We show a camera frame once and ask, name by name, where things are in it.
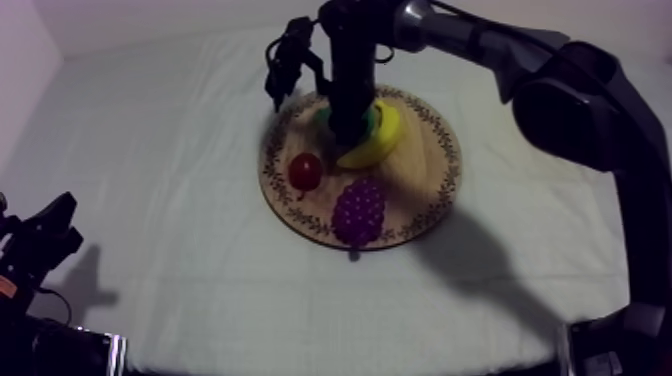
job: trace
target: grapes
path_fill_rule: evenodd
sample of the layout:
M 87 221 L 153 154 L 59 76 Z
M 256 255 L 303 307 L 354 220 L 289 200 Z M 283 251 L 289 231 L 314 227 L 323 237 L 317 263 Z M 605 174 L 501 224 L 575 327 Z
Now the grapes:
M 314 154 L 301 153 L 289 164 L 289 183 L 301 191 L 301 200 L 305 192 L 320 186 L 322 180 L 322 162 Z
M 358 179 L 338 197 L 331 226 L 338 240 L 354 249 L 378 239 L 383 231 L 385 195 L 372 178 Z

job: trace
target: round wooden tray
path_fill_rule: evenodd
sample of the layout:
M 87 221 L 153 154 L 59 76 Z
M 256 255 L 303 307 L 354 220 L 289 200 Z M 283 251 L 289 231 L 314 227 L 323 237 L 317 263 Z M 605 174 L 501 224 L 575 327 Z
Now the round wooden tray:
M 287 226 L 317 243 L 348 249 L 333 235 L 331 215 L 336 199 L 355 179 L 372 176 L 385 188 L 383 233 L 361 251 L 396 246 L 436 225 L 446 214 L 460 183 L 461 156 L 455 134 L 441 115 L 417 97 L 378 86 L 376 97 L 394 106 L 402 119 L 402 139 L 380 164 L 363 170 L 325 166 L 320 186 L 298 200 L 301 192 L 287 179 L 292 159 L 303 152 L 325 160 L 316 112 L 328 106 L 315 93 L 287 106 L 264 141 L 259 162 L 261 190 L 271 209 Z

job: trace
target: white tablecloth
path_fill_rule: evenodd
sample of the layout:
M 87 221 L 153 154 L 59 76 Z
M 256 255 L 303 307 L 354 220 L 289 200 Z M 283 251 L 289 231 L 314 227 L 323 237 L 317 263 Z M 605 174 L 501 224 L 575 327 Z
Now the white tablecloth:
M 0 189 L 21 216 L 66 190 L 79 200 L 85 245 L 48 278 L 76 324 L 128 336 L 134 363 L 169 369 L 448 375 L 542 358 L 560 322 L 627 302 L 610 176 L 532 148 L 490 72 L 433 50 L 398 52 L 377 80 L 455 130 L 464 175 L 452 216 L 357 263 L 288 230 L 257 180 L 273 116 L 263 52 L 281 31 L 65 64 Z M 328 60 L 322 34 L 315 50 Z M 672 124 L 672 67 L 626 68 Z M 312 80 L 304 69 L 304 92 Z M 49 297 L 32 312 L 64 317 Z

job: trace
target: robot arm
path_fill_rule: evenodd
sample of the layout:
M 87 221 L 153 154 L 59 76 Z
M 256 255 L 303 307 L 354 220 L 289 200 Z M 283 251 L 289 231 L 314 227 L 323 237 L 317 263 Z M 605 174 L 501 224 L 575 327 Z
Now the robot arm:
M 618 59 L 558 32 L 503 25 L 434 0 L 330 0 L 317 22 L 331 41 L 332 81 L 325 83 L 321 69 L 316 77 L 318 92 L 328 96 L 332 108 L 329 127 L 337 142 L 352 146 L 362 135 L 360 119 L 375 95 L 375 46 L 413 53 L 431 46 L 491 70 L 502 103 L 512 102 L 516 122 L 534 146 L 613 173 L 630 285 L 630 304 L 616 314 L 616 326 L 635 336 L 620 351 L 639 354 L 642 341 L 668 341 L 672 182 L 667 143 L 660 121 Z M 293 35 L 288 28 L 285 38 L 291 41 Z M 289 42 L 280 43 L 278 51 L 283 44 Z M 282 64 L 277 55 L 269 62 L 269 80 L 283 75 L 277 68 Z M 284 91 L 291 92 L 293 84 Z M 577 356 L 592 356 L 598 348 L 606 352 L 618 342 L 605 338 L 602 343 L 591 338 L 590 350 L 578 349 Z M 624 367 L 644 374 L 639 371 L 646 354 L 631 358 L 639 363 Z
M 400 6 L 395 37 L 399 48 L 429 45 L 492 70 L 528 141 L 614 173 L 630 276 L 624 325 L 657 337 L 672 284 L 669 156 L 662 125 L 618 60 L 560 33 L 437 14 L 425 0 Z

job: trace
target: yellow banana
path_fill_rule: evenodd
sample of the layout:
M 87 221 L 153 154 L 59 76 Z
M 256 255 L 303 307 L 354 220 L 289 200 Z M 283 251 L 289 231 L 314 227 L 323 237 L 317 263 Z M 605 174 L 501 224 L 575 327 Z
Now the yellow banana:
M 376 126 L 368 140 L 350 150 L 336 161 L 343 168 L 359 169 L 382 162 L 399 143 L 402 134 L 401 117 L 396 108 L 376 100 L 380 110 L 380 126 Z

